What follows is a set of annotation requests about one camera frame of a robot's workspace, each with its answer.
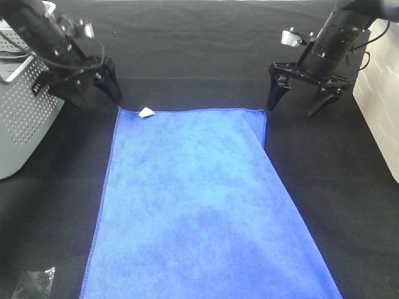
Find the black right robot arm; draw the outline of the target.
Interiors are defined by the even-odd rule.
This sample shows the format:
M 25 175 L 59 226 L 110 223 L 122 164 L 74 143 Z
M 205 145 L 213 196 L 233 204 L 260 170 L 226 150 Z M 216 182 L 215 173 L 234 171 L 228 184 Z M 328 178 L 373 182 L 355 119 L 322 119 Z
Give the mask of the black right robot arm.
M 339 1 L 317 36 L 308 35 L 305 51 L 297 62 L 271 63 L 267 109 L 272 111 L 291 89 L 291 78 L 318 86 L 308 116 L 339 100 L 352 82 L 335 71 L 355 49 L 359 35 L 376 19 L 398 22 L 398 1 Z

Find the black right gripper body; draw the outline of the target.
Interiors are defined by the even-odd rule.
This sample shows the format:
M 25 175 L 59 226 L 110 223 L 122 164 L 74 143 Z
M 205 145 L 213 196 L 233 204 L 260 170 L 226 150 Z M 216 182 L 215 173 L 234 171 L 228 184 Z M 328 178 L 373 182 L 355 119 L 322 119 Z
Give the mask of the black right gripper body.
M 271 76 L 270 90 L 277 86 L 290 89 L 289 79 L 301 80 L 311 85 L 318 85 L 321 88 L 343 88 L 352 85 L 352 81 L 340 75 L 331 75 L 327 78 L 312 75 L 297 62 L 272 62 L 269 67 Z

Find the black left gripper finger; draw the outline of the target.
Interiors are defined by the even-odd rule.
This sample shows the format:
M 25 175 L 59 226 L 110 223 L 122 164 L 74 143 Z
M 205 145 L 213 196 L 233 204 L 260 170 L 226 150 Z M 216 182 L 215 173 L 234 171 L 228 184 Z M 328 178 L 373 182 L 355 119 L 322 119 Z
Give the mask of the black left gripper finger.
M 81 110 L 97 110 L 104 106 L 101 91 L 93 82 L 71 81 L 49 85 L 49 93 Z
M 120 103 L 122 92 L 111 57 L 106 57 L 102 66 L 95 72 L 94 85 L 107 94 L 114 103 Z

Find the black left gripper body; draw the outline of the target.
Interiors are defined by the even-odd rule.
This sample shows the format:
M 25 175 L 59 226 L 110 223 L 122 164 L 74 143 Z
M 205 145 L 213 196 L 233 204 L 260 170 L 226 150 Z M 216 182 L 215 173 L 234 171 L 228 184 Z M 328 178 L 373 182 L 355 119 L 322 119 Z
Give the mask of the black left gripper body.
M 41 60 L 48 67 L 53 67 L 54 70 L 41 73 L 39 85 L 43 87 L 45 85 L 49 86 L 51 83 L 71 81 L 78 81 L 78 84 L 80 84 L 80 81 L 94 82 L 95 72 L 102 66 L 107 57 L 104 45 L 99 40 L 96 40 L 95 43 L 100 46 L 99 56 L 86 55 L 75 40 L 69 41 L 68 48 L 70 51 L 82 59 L 82 63 L 79 65 L 66 65 L 42 58 Z

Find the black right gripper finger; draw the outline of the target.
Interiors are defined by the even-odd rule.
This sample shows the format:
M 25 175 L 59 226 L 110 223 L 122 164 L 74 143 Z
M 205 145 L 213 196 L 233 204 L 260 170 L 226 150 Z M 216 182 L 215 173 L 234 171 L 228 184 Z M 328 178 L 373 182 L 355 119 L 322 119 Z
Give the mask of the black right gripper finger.
M 307 108 L 307 116 L 312 117 L 326 106 L 340 99 L 343 87 L 338 85 L 321 85 Z
M 269 96 L 266 103 L 267 109 L 272 111 L 279 103 L 279 100 L 290 90 L 289 77 L 282 74 L 272 74 Z

